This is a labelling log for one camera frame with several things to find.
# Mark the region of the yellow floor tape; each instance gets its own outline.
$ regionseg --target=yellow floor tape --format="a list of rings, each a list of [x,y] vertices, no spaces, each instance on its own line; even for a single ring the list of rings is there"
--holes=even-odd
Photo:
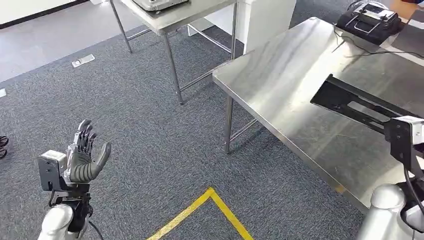
[[[248,233],[246,228],[242,223],[236,218],[234,213],[228,208],[228,206],[223,202],[223,200],[218,196],[213,188],[209,188],[202,196],[200,196],[196,201],[194,201],[189,207],[182,211],[178,216],[176,216],[172,221],[162,227],[157,231],[153,236],[149,237],[147,240],[158,240],[162,238],[165,234],[169,233],[174,229],[178,224],[180,224],[184,219],[186,219],[192,212],[194,212],[198,207],[211,198],[221,212],[225,215],[228,221],[234,226],[237,232],[244,240],[253,240],[252,236]]]

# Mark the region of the table top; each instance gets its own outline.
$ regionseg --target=table top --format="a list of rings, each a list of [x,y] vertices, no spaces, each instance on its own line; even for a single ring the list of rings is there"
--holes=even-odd
[[[399,34],[402,34],[403,32],[401,31],[400,33],[397,33],[397,34],[395,34],[395,35],[392,35],[392,36],[389,36],[381,45],[380,45],[380,47],[381,48],[383,48],[383,49],[385,49],[385,50],[387,50],[387,51],[390,51],[390,52],[398,52],[398,53],[396,53],[397,55],[399,55],[399,56],[401,56],[401,57],[403,57],[403,58],[405,58],[405,59],[408,59],[408,60],[410,60],[410,61],[412,61],[412,62],[414,62],[414,63],[416,63],[416,64],[419,64],[419,65],[421,65],[421,66],[424,66],[424,59],[423,58],[419,58],[418,56],[416,56],[416,55],[413,55],[413,54],[410,54],[410,53],[399,53],[399,52],[404,52],[405,50],[404,49],[398,49],[398,48],[396,48],[396,47],[394,47],[393,46],[393,43],[395,42],[395,40],[398,38],[398,36],[399,36]]]
[[[157,35],[175,31],[236,2],[236,0],[190,0],[160,12],[149,12],[142,9],[132,0],[121,1]]]
[[[403,166],[391,157],[384,136],[310,100],[334,74],[424,116],[424,67],[392,53],[360,56],[364,51],[335,31],[342,33],[310,18],[220,67],[213,81],[365,213],[377,186],[405,181]]]

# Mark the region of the table leg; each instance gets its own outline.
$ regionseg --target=table leg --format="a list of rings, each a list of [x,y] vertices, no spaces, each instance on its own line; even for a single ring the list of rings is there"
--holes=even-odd
[[[236,34],[237,34],[237,14],[239,13],[239,0],[234,3],[234,13],[232,15],[232,38],[231,38],[231,60],[236,59]]]
[[[226,97],[226,123],[225,123],[225,153],[230,153],[230,142],[231,142],[231,125],[233,122],[233,103],[234,100],[230,95]]]
[[[175,93],[176,93],[176,96],[178,97],[179,104],[183,105],[184,104],[183,103],[183,97],[181,96],[180,84],[178,83],[177,70],[175,68],[175,62],[174,62],[174,57],[173,57],[173,54],[172,54],[170,39],[169,39],[167,33],[165,33],[163,35],[163,41],[165,43],[165,50],[166,50],[166,54],[168,56],[169,65],[171,67],[171,77],[172,77],[173,84],[174,84],[174,87],[175,87]]]
[[[110,6],[112,7],[113,14],[115,15],[116,21],[118,22],[119,29],[120,29],[120,32],[122,34],[123,40],[125,41],[126,46],[128,47],[128,52],[133,53],[133,50],[131,49],[131,46],[130,46],[130,42],[127,39],[127,35],[125,35],[124,27],[122,27],[121,19],[119,18],[117,9],[115,7],[114,0],[109,0],[109,2],[110,2]]]

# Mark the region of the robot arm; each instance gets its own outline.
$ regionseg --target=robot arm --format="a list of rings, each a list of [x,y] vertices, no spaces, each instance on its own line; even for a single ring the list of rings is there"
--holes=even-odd
[[[88,226],[93,209],[90,206],[90,184],[102,171],[111,154],[105,143],[92,159],[95,133],[90,120],[84,120],[75,133],[66,154],[49,150],[37,158],[41,187],[51,192],[38,240],[80,240]]]
[[[330,75],[311,103],[383,134],[390,154],[403,164],[406,182],[376,188],[358,240],[424,240],[424,119]],[[362,106],[366,111],[351,107]]]
[[[68,227],[74,217],[73,210],[66,204],[52,207],[42,221],[41,233],[38,240],[70,240],[79,239],[81,233],[68,233]]]

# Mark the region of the carpet floor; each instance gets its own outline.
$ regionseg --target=carpet floor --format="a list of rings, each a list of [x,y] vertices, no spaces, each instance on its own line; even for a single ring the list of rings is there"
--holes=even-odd
[[[228,43],[217,28],[207,34]],[[177,72],[185,83],[229,59],[201,36],[170,36]],[[0,239],[36,239],[48,210],[36,157],[64,151],[83,119],[112,154],[91,184],[91,220],[106,240],[147,239],[208,187],[213,187],[254,239],[353,239],[364,216],[332,190],[269,131],[255,125],[223,152],[225,94],[208,78],[173,94],[160,38],[131,42],[117,36],[1,83],[0,135],[9,154],[0,160]],[[96,59],[73,68],[71,61]],[[237,104],[234,129],[251,116]],[[87,240],[99,239],[89,227]],[[167,240],[241,239],[208,200]]]

